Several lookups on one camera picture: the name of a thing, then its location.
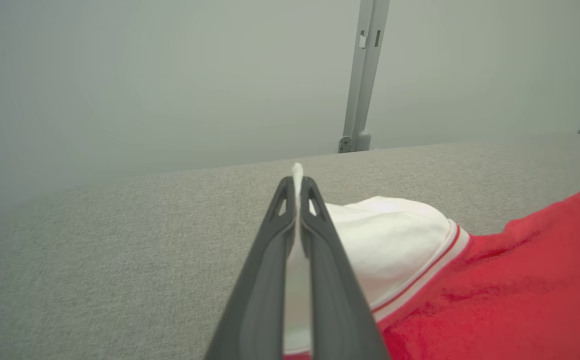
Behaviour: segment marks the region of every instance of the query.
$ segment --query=white fabric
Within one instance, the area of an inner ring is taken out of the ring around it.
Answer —
[[[326,208],[371,309],[431,267],[458,230],[434,207],[404,198],[375,196],[343,206],[326,203]],[[287,260],[285,291],[284,350],[303,353],[311,341],[309,262],[297,236]],[[377,321],[389,314],[380,313]]]

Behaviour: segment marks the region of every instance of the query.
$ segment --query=red cloth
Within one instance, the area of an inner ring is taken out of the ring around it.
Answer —
[[[580,192],[471,235],[378,325],[393,360],[580,359]]]

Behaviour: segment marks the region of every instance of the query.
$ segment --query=gray fabric table surface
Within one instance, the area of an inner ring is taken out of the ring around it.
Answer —
[[[580,135],[300,159],[326,202],[428,203],[475,234],[580,190]],[[0,359],[203,357],[294,160],[132,178],[0,218]]]

